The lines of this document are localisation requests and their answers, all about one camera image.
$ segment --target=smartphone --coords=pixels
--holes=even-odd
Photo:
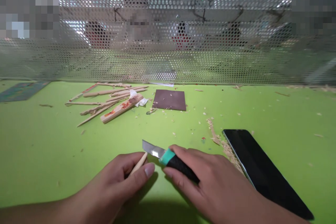
[[[311,211],[247,130],[225,129],[223,135],[259,193],[303,219],[314,220]]]

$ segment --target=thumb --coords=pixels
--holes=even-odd
[[[173,183],[196,205],[201,198],[200,188],[196,186],[190,179],[178,170],[165,167],[163,172],[173,180]]]
[[[126,201],[130,199],[141,187],[143,187],[148,179],[153,175],[155,170],[154,163],[147,163],[131,174],[127,179],[120,183],[121,194]]]

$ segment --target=fingernail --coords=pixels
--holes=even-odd
[[[145,166],[145,173],[147,177],[151,177],[155,171],[154,163],[148,163],[148,164],[145,164],[144,166]]]

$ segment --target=green table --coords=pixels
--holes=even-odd
[[[1,81],[0,91],[18,82]],[[224,128],[254,131],[259,145],[313,212],[314,223],[336,222],[336,94],[279,86],[244,86],[239,91],[232,86],[150,85],[142,93],[146,98],[154,98],[156,89],[184,91],[188,113],[158,110],[146,115],[149,103],[106,125],[97,117],[76,128],[87,117],[79,113],[89,106],[64,103],[91,85],[53,82],[27,101],[0,104],[0,207],[67,197],[116,155],[141,151],[142,139],[163,148],[179,144],[223,154],[210,139],[206,119],[214,117],[217,134]],[[107,97],[77,101],[103,102]],[[118,223],[206,223],[159,166],[156,172],[138,195],[140,205]]]

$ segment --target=metal mesh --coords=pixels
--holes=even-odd
[[[53,39],[0,39],[0,77],[336,84],[335,36],[291,30],[291,0],[59,0]]]

